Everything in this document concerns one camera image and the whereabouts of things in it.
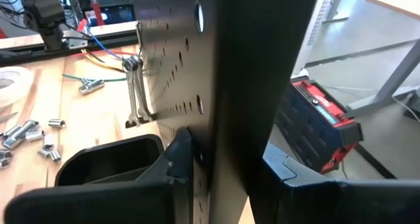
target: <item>metal connector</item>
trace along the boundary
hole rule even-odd
[[[54,128],[64,128],[66,126],[66,122],[60,119],[51,119],[48,121],[48,125]]]
[[[0,169],[8,168],[11,165],[10,159],[3,158],[0,159]]]
[[[49,158],[49,156],[50,156],[50,151],[47,151],[47,150],[44,150],[44,149],[39,150],[37,153],[39,155],[41,155],[41,157],[43,157],[43,158]]]
[[[54,162],[59,162],[59,161],[61,161],[61,156],[60,156],[60,154],[58,153],[58,151],[57,150],[51,150],[50,151],[50,156],[51,156],[51,159],[54,161]]]
[[[25,135],[25,139],[29,142],[40,140],[44,137],[45,132],[43,130],[29,131]]]
[[[14,137],[16,139],[24,139],[27,132],[31,131],[33,128],[38,126],[38,122],[33,120],[28,120],[25,122],[25,124],[22,125],[21,128],[16,130],[11,137]]]
[[[93,81],[89,81],[88,83],[85,83],[85,81],[82,82],[83,85],[79,88],[79,92],[82,95],[92,93],[93,91],[101,89],[105,86],[105,81],[103,79],[96,79]]]
[[[9,138],[11,135],[13,135],[14,133],[16,133],[16,131],[18,131],[21,128],[20,125],[15,125],[12,128],[10,128],[8,131],[6,131],[5,133],[3,133],[2,137],[4,139]]]
[[[0,160],[1,159],[10,159],[13,157],[13,154],[11,151],[7,150],[7,149],[0,149]]]
[[[54,149],[54,140],[51,135],[45,135],[43,140],[42,149],[46,151],[50,151]]]
[[[22,125],[22,127],[17,129],[12,135],[7,137],[7,139],[3,142],[3,146],[10,150],[15,149],[25,139],[26,133],[37,126],[38,122],[28,120],[27,122],[25,122],[24,125]]]
[[[3,146],[12,150],[16,148],[20,143],[23,142],[23,139],[17,139],[15,137],[9,137],[3,142]]]

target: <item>desk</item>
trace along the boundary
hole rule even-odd
[[[366,0],[420,20],[419,0]]]
[[[105,34],[113,30],[128,30],[134,24],[124,23],[93,28],[96,34]],[[40,43],[38,35],[16,37],[1,40],[3,47],[14,47]],[[123,47],[118,50],[135,53],[138,46]],[[109,62],[110,56],[98,55]],[[34,74],[33,85],[26,98],[9,106],[0,116],[10,112],[18,115],[5,123],[0,123],[4,131],[17,123],[28,119],[37,120],[47,134],[52,135],[62,155],[60,164],[44,160],[37,155],[41,141],[25,141],[13,150],[11,166],[0,170],[0,224],[3,223],[3,209],[8,201],[23,192],[52,187],[61,164],[83,148],[110,143],[143,134],[159,135],[156,122],[147,123],[139,128],[125,129],[129,115],[129,96],[127,82],[106,83],[105,87],[89,95],[80,95],[81,83],[74,79],[63,78],[61,74],[85,76],[88,78],[122,78],[124,73],[101,68],[83,56],[68,56],[41,62],[21,65]],[[47,125],[51,118],[66,121],[64,129],[52,129]],[[240,223],[254,223],[251,208],[247,203]]]
[[[367,0],[374,4],[386,7],[393,11],[406,14],[420,20],[420,3],[418,0]],[[348,105],[355,114],[364,113],[368,110],[380,108],[394,103],[394,99],[400,100],[408,94],[416,91],[417,87],[401,87],[401,84],[420,63],[420,40],[417,40],[413,48],[404,57],[388,80],[380,88],[376,95],[358,100]]]

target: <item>white tape roll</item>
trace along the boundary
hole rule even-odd
[[[0,108],[28,95],[33,74],[19,66],[0,68]]]

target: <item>monitor screen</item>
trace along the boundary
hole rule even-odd
[[[100,8],[105,24],[118,24],[135,20],[133,5],[120,5]],[[83,13],[91,26],[97,26],[96,15],[93,10]]]

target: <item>wooden workbench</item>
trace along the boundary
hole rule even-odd
[[[367,0],[420,20],[420,0]]]
[[[134,23],[115,24],[93,28],[96,35],[109,32],[133,29]],[[42,43],[38,35],[16,37],[0,41],[2,47],[16,47]],[[138,47],[128,46],[118,49],[135,53]],[[98,56],[106,62],[112,57],[104,54]],[[62,162],[54,164],[45,160],[37,151],[41,141],[24,142],[13,150],[11,166],[0,170],[0,224],[3,223],[3,209],[8,201],[23,192],[52,187],[61,164],[83,148],[110,143],[121,139],[147,133],[159,134],[155,122],[139,128],[125,129],[124,124],[129,115],[129,97],[127,82],[106,83],[105,87],[89,95],[80,95],[81,83],[74,79],[63,78],[62,74],[88,78],[123,78],[124,73],[116,72],[94,65],[83,56],[68,56],[21,65],[34,74],[33,85],[27,97],[9,106],[0,116],[19,112],[6,123],[0,123],[4,131],[17,123],[26,120],[39,121],[46,134],[53,135],[62,155]],[[51,118],[66,121],[64,129],[51,129],[47,122]],[[240,223],[254,223],[249,204],[246,205]]]

